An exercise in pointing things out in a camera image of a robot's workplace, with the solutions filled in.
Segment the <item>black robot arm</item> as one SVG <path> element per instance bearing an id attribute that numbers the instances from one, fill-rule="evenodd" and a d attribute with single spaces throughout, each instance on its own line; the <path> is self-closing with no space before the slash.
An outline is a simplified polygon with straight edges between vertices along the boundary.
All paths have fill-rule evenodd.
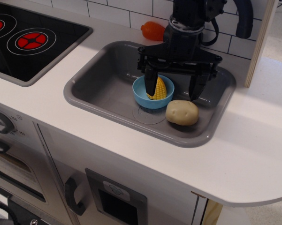
<path id="1" fill-rule="evenodd" d="M 201 49 L 217 41 L 203 41 L 203 29 L 211 22 L 219 33 L 216 16 L 223 13 L 224 3 L 219 0 L 175 0 L 173 13 L 158 45 L 140 47 L 137 68 L 145 75 L 146 93 L 156 90 L 158 73 L 182 74 L 191 77 L 190 100 L 196 100 L 208 81 L 216 77 L 222 58 Z"/>

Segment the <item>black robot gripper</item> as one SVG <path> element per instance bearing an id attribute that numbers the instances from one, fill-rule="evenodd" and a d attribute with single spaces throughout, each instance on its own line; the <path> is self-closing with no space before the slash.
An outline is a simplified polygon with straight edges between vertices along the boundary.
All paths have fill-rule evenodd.
<path id="1" fill-rule="evenodd" d="M 189 84 L 190 101 L 199 98 L 210 76 L 217 74 L 222 57 L 201 49 L 203 45 L 215 43 L 218 37 L 203 42 L 202 25 L 198 29 L 170 20 L 165 28 L 163 43 L 138 48 L 137 69 L 145 74 L 146 93 L 153 96 L 158 72 L 191 75 Z"/>

